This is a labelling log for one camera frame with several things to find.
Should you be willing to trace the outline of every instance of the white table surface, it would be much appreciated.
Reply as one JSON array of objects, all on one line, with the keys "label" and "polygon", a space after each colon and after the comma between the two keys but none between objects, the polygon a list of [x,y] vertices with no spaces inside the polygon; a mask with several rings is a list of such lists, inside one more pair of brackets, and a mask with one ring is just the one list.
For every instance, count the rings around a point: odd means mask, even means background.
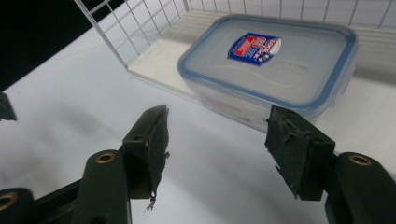
[{"label": "white table surface", "polygon": [[[395,85],[396,77],[358,68],[317,126],[337,151],[367,154],[396,173]],[[80,179],[91,154],[118,149],[146,109],[167,104],[171,157],[154,210],[132,201],[134,223],[327,223],[323,200],[294,200],[264,133],[131,76],[94,30],[5,93],[18,121],[0,122],[0,189],[25,187],[38,198]]]}]

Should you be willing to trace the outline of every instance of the metal wire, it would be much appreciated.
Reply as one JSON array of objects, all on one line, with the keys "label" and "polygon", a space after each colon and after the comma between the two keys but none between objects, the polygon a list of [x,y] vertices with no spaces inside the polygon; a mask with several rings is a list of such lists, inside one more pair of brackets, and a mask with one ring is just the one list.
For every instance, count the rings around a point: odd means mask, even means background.
[{"label": "metal wire", "polygon": [[[110,0],[103,0],[98,3],[97,6],[93,7],[92,9],[88,10],[85,5],[84,1],[87,0],[75,0],[78,7],[81,11],[84,12],[87,19],[90,21],[92,26],[96,29],[96,31],[101,35],[101,37],[105,40],[105,42],[109,45],[111,50],[114,52],[118,60],[127,67],[128,64],[133,59],[124,59],[120,54],[120,50],[123,49],[124,46],[131,45],[136,52],[136,55],[140,55],[142,53],[142,46],[150,46],[152,42],[158,38],[158,36],[163,35],[163,31],[167,27],[173,26],[174,22],[182,18],[183,13],[187,11],[213,11],[216,13],[226,12],[229,14],[234,14],[236,12],[249,14],[250,9],[252,7],[257,8],[259,2],[251,1],[251,0],[238,0],[237,2],[232,2],[230,0],[213,0],[213,4],[210,3],[210,0],[169,0],[166,3],[163,3],[162,0],[159,1],[159,9],[158,4],[157,7],[152,7],[153,0],[124,0],[124,5],[126,12],[120,14],[119,12],[115,12],[115,8],[112,8],[109,4]],[[299,19],[300,21],[312,19],[312,16],[309,16],[310,11],[312,12],[313,8],[310,7],[310,4],[315,3],[315,0],[305,1],[302,0],[300,6],[290,7],[289,1],[285,2],[284,0],[272,0],[272,1],[260,1],[260,11],[257,9],[254,11],[255,14],[261,14],[262,16],[266,15],[266,12],[269,12],[267,9],[268,7],[274,8],[277,10],[278,8],[278,15],[271,14],[272,16],[278,16],[279,18],[284,17],[293,17],[295,19]],[[376,2],[381,3],[381,7],[383,11],[378,11],[378,8],[370,9],[367,7],[367,3],[369,0],[325,0],[325,8],[314,8],[316,12],[319,10],[323,11],[323,17],[320,19],[318,15],[315,16],[318,21],[321,22],[341,22],[345,25],[354,25],[356,22],[364,21],[367,25],[374,26],[376,28],[386,27],[393,27],[396,28],[396,21],[392,21],[390,18],[396,16],[396,11],[394,8],[394,0],[377,0]],[[104,20],[107,21],[109,24],[107,27],[102,29],[101,25],[99,25],[99,21],[96,21],[93,14],[101,9],[102,7],[107,6],[110,10],[109,15],[111,15],[115,21],[111,21],[109,16]],[[301,10],[300,15],[288,15],[290,9],[297,9]],[[342,13],[341,17],[337,17],[337,13]],[[159,21],[159,17],[163,14],[165,16],[166,22]],[[361,17],[364,15],[368,15],[366,19],[362,20]],[[130,30],[130,27],[124,27],[123,22],[131,20],[134,24],[137,24],[137,27],[134,28],[132,32],[128,33],[127,30]],[[110,40],[109,35],[113,34],[113,29],[119,27],[120,30],[124,34],[124,38],[122,40],[117,40],[117,42],[112,42]]]}]

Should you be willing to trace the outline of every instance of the black background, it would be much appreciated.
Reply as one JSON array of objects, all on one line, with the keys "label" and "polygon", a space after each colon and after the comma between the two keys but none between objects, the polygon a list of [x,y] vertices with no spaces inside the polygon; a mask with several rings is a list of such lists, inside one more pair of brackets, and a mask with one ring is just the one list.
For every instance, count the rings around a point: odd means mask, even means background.
[{"label": "black background", "polygon": [[[87,9],[102,1],[83,0]],[[122,0],[112,0],[115,8]],[[99,21],[108,7],[94,13]],[[74,0],[0,2],[0,91],[37,68],[92,26]]]}]

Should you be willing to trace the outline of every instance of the white wire rack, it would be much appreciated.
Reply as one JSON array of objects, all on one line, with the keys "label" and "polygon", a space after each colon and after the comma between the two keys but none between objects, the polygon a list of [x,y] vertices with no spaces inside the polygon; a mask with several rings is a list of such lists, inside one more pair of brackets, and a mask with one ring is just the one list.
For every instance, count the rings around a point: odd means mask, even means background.
[{"label": "white wire rack", "polygon": [[[126,68],[189,11],[396,29],[395,0],[125,0],[117,8],[111,0],[93,7],[75,2]],[[103,8],[108,16],[99,22],[95,13]]]}]

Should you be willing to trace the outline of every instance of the blue container rim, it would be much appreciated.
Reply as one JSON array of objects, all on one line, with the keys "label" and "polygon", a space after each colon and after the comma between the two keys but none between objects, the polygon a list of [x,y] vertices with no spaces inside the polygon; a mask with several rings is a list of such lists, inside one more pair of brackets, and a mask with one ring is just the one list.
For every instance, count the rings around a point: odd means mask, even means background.
[{"label": "blue container rim", "polygon": [[[189,57],[198,49],[203,42],[210,37],[212,32],[220,25],[222,25],[226,21],[231,20],[242,20],[242,21],[260,21],[272,24],[282,24],[288,26],[298,26],[304,28],[311,28],[317,30],[326,30],[336,32],[340,35],[343,35],[346,40],[346,46],[344,47],[340,57],[338,58],[329,79],[326,82],[322,92],[320,95],[313,100],[312,102],[304,105],[297,105],[291,104],[275,97],[268,96],[266,94],[262,94],[256,91],[248,90],[242,88],[240,86],[228,83],[226,81],[218,80],[213,77],[208,77],[203,74],[199,74],[193,71],[186,69],[185,62],[189,59]],[[357,46],[358,38],[355,32],[351,29],[342,26],[342,25],[335,25],[335,24],[323,24],[317,22],[308,22],[308,21],[292,21],[292,20],[283,20],[283,19],[276,19],[276,18],[265,18],[265,17],[256,17],[256,16],[242,16],[242,15],[231,15],[223,17],[217,21],[215,21],[209,29],[204,32],[204,34],[180,57],[177,63],[177,70],[181,74],[183,78],[194,82],[201,82],[201,83],[211,83],[217,86],[221,86],[228,90],[238,91],[244,95],[252,96],[254,98],[260,99],[261,101],[270,103],[271,105],[280,105],[292,109],[303,116],[315,116],[315,114],[320,113],[318,111],[321,107],[325,105],[325,103],[330,103],[329,96],[331,96],[336,81],[340,77],[340,74],[346,65],[347,59],[353,53],[353,50]]]}]

